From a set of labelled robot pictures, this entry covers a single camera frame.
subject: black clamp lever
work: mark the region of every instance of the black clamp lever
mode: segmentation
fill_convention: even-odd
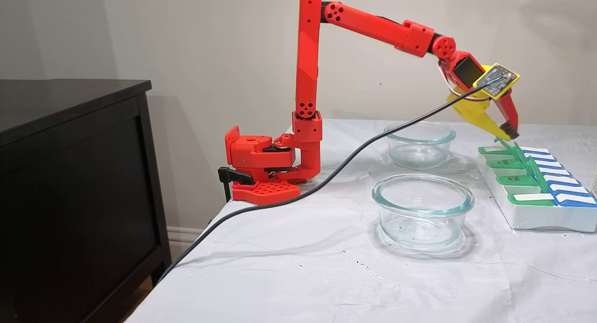
[[[230,195],[230,182],[238,182],[244,186],[255,185],[255,180],[253,180],[253,176],[245,172],[233,170],[229,167],[218,168],[218,177],[220,178],[220,182],[224,183],[224,194],[226,195],[226,203],[228,203],[230,198],[232,198],[232,196]]]

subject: clear glass bowl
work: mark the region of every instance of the clear glass bowl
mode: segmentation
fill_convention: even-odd
[[[398,244],[439,248],[456,240],[475,204],[460,183],[430,174],[401,174],[373,187],[382,230]]]
[[[387,126],[387,132],[401,124]],[[395,164],[411,169],[429,169],[443,164],[456,132],[438,123],[422,121],[388,136],[390,157]]]

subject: white tablecloth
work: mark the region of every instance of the white tablecloth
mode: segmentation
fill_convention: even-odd
[[[389,123],[324,120],[321,173],[303,190]],[[393,165],[380,140],[315,195],[226,221],[128,323],[597,322],[597,236],[510,229],[473,161],[492,136],[448,125],[451,155],[429,172],[476,199],[450,251],[411,253],[380,235],[371,188],[413,172]],[[522,125],[520,134],[521,146],[550,149],[591,187],[597,127]],[[218,217],[247,205],[230,202]]]

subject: red robot arm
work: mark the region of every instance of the red robot arm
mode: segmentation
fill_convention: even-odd
[[[235,200],[262,205],[294,198],[300,194],[294,183],[319,174],[322,119],[317,111],[316,94],[320,24],[335,24],[418,57],[432,53],[439,58],[448,79],[462,89],[471,89],[474,81],[484,73],[470,53],[456,50],[453,38],[409,20],[399,24],[339,2],[300,0],[298,22],[296,108],[292,112],[294,133],[282,134],[273,141],[267,136],[241,136],[238,127],[226,134],[228,164],[256,181],[252,186],[234,183],[232,196]],[[516,130],[518,115],[509,93],[500,101],[499,109]],[[292,166],[295,149],[301,150],[298,166]]]

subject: dark wooden dresser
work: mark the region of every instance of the dark wooden dresser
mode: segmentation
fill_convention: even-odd
[[[0,322],[109,323],[171,263],[149,89],[0,80]]]

